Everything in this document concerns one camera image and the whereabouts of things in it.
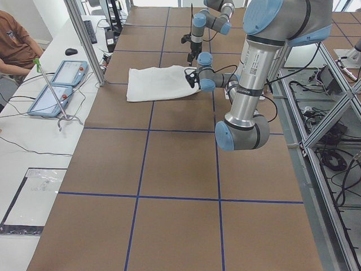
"brown shirt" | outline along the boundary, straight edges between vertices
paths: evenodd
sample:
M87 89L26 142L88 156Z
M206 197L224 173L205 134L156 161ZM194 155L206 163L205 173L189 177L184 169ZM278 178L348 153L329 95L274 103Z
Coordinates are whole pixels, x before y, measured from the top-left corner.
M0 10L0 58L5 64L30 69L39 56L26 44L29 33L10 14Z

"black mouse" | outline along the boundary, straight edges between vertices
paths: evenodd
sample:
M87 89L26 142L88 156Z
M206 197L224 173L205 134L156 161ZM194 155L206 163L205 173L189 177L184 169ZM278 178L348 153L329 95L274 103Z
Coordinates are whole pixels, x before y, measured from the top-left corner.
M78 50L77 49L73 49L73 48L67 48L65 50L65 54L66 55L75 55L78 53Z

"white table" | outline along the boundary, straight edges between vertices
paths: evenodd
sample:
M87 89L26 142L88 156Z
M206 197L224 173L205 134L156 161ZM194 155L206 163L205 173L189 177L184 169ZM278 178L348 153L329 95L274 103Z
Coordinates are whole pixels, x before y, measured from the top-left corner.
M104 16L84 16L84 20L91 20L98 43L93 45L98 61L107 52L104 30L106 21L99 22ZM66 56L67 48L78 50L78 54ZM62 30L50 43L40 58L45 72L55 72L62 60L87 60L86 54L72 22L68 20ZM34 67L27 78L39 75ZM39 78L31 80L19 87L14 95L36 97L45 86L45 80ZM91 106L98 91L98 84L94 75L81 88L86 96L77 116L84 122L90 112ZM78 91L73 95L67 107L67 114L74 114L83 100ZM15 98L11 103L20 111L26 112L32 100ZM17 114L9 104L0 116ZM41 117L13 116L0 118L0 136L17 144L38 152L54 152L73 154L83 126L77 121L62 121L63 130L59 132L57 119L43 119ZM19 147L0 139L0 220L4 217L19 185L30 167L39 168L68 168L71 158L69 156L38 155L25 152ZM0 271L25 271L35 251L39 237L0 235Z

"white towel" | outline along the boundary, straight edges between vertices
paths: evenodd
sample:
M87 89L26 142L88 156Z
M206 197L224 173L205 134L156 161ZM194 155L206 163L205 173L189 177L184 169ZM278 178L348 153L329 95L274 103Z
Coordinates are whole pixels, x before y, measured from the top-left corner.
M168 100L198 92L197 85L194 88L189 86L185 69L181 66L129 69L127 101Z

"blue tablet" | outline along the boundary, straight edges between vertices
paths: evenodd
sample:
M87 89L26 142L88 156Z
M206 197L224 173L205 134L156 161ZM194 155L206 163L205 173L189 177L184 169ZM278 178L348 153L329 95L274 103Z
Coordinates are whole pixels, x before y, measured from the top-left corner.
M63 108L66 108L73 93L71 86L53 85L58 100ZM27 114L31 116L56 117L61 112L50 88L46 85L39 93L33 104L30 106Z
M87 70L88 63L86 61L63 60L56 70L51 84L74 87L80 83Z

